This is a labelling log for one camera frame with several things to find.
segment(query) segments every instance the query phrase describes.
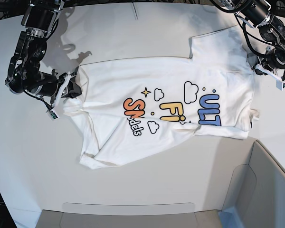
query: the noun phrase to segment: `printed graphic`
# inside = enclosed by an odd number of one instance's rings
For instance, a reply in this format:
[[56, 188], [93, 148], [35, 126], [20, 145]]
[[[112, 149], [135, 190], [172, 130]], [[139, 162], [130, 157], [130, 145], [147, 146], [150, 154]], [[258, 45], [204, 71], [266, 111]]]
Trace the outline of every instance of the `printed graphic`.
[[154, 100], [159, 101], [165, 96], [165, 94], [162, 92], [161, 89], [155, 89], [154, 90]]
[[151, 134], [155, 134], [160, 127], [155, 121], [148, 121], [148, 126]]
[[[188, 123], [191, 123], [191, 121], [189, 121]], [[186, 124], [186, 122], [180, 122], [181, 125]]]
[[[199, 124], [221, 126], [220, 116], [218, 115], [220, 113], [219, 103], [208, 103], [209, 101], [213, 100], [219, 100], [219, 95], [207, 94], [199, 99], [199, 104], [200, 106], [202, 106], [202, 109], [198, 110], [198, 114], [200, 117]], [[215, 120], [206, 120], [206, 115], [214, 114], [217, 114], [215, 116]]]
[[138, 121], [134, 120], [134, 118], [128, 118], [128, 121], [129, 121], [129, 125], [131, 127], [131, 130], [133, 132], [133, 135], [134, 136], [142, 135], [143, 127], [139, 127], [139, 125], [138, 125], [141, 122], [139, 120]]
[[198, 99], [197, 93], [199, 91], [199, 87], [196, 84], [192, 84], [191, 82], [185, 82], [184, 85], [184, 101], [186, 104], [190, 104], [196, 102]]
[[144, 97], [147, 97], [147, 95], [151, 93], [150, 91], [147, 90], [147, 87], [145, 87], [144, 91], [141, 92], [141, 94], [144, 94]]
[[171, 103], [162, 103], [160, 104], [160, 109], [169, 109], [170, 113], [172, 115], [169, 116], [162, 116], [160, 119], [165, 121], [172, 121], [172, 122], [178, 122], [178, 121], [184, 121], [186, 120], [186, 117], [184, 114], [184, 109], [181, 102], [171, 102]]
[[131, 104], [133, 101], [132, 98], [128, 98], [123, 103], [123, 108], [126, 110], [124, 114], [126, 116], [130, 116], [131, 118], [138, 118], [144, 115], [144, 108], [146, 106], [143, 100], [136, 100]]

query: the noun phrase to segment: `cloud graphic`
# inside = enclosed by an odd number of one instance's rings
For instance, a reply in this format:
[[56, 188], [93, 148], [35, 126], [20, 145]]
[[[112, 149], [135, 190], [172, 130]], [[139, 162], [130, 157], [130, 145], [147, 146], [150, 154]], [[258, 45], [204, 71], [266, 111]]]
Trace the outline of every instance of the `cloud graphic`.
[[199, 87], [191, 82], [185, 82], [184, 102], [190, 104], [196, 102]]
[[155, 89], [154, 90], [154, 100], [159, 101], [165, 96], [165, 94], [162, 92], [161, 89]]
[[152, 134], [155, 134], [157, 129], [160, 127], [155, 121], [148, 121], [148, 126]]

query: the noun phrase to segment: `t-shirt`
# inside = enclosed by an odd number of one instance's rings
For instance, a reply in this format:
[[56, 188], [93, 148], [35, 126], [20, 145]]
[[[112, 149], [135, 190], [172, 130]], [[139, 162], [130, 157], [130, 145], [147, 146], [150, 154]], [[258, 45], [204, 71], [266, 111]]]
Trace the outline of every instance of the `t-shirt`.
[[84, 136], [80, 163], [116, 167], [194, 135], [247, 138], [254, 74], [237, 28], [192, 38], [192, 58], [146, 57], [82, 65], [82, 95], [65, 114]]

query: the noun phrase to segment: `blue letters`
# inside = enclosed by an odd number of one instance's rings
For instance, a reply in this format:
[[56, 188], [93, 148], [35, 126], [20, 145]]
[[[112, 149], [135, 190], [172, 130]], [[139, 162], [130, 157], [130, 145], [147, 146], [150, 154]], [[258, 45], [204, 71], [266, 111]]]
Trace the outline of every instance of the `blue letters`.
[[219, 114], [219, 104], [218, 103], [207, 103], [207, 101], [210, 100], [218, 100], [219, 95], [217, 94], [208, 94], [204, 95], [200, 98], [199, 104], [203, 107], [203, 109], [198, 110], [199, 114], [199, 124], [204, 125], [215, 125], [215, 126], [221, 126], [220, 116], [216, 115], [215, 120], [206, 120], [207, 114]]

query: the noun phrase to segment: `gray surface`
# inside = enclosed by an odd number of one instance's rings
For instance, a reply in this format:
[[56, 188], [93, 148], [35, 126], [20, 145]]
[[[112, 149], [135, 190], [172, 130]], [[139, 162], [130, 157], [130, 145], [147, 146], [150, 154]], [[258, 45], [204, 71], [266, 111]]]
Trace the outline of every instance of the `gray surface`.
[[62, 228], [197, 228], [194, 213], [147, 216], [106, 216], [64, 213]]
[[254, 144], [249, 166], [256, 175], [256, 188], [249, 200], [250, 183], [244, 182], [237, 212], [246, 228], [285, 228], [285, 173], [268, 152]]
[[161, 205], [93, 205], [64, 203], [63, 212], [90, 215], [169, 215], [195, 212], [193, 203]]
[[170, 215], [115, 216], [43, 210], [36, 228], [223, 228], [217, 210]]
[[[233, 15], [210, 6], [135, 5], [138, 20], [132, 4], [63, 11], [41, 70], [50, 72], [54, 67], [63, 72], [79, 63], [130, 57], [188, 57], [190, 37], [236, 25]], [[247, 163], [253, 138], [194, 137], [118, 169], [91, 171], [79, 165], [82, 136], [70, 119], [62, 116], [52, 122], [41, 103], [14, 95], [4, 85], [9, 60], [24, 29], [20, 21], [21, 17], [0, 21], [0, 192], [18, 223], [34, 227], [42, 209], [61, 211], [67, 202], [192, 202], [197, 211], [222, 208], [232, 172]], [[285, 166], [285, 147], [280, 149], [285, 145], [285, 91], [277, 90], [271, 77], [256, 79], [253, 107], [262, 115], [250, 135], [268, 138], [269, 149], [275, 153], [271, 149], [275, 148]]]
[[62, 212], [43, 210], [36, 228], [61, 228]]
[[257, 178], [248, 164], [237, 166], [233, 171], [222, 210], [228, 210], [238, 204], [238, 196], [242, 191], [246, 193], [246, 200], [250, 202], [253, 191], [256, 187], [256, 181]]
[[197, 212], [195, 217], [198, 228], [223, 228], [217, 210]]
[[223, 228], [236, 228], [235, 226], [234, 227], [229, 226], [230, 220], [232, 219], [232, 213], [220, 211], [218, 215]]

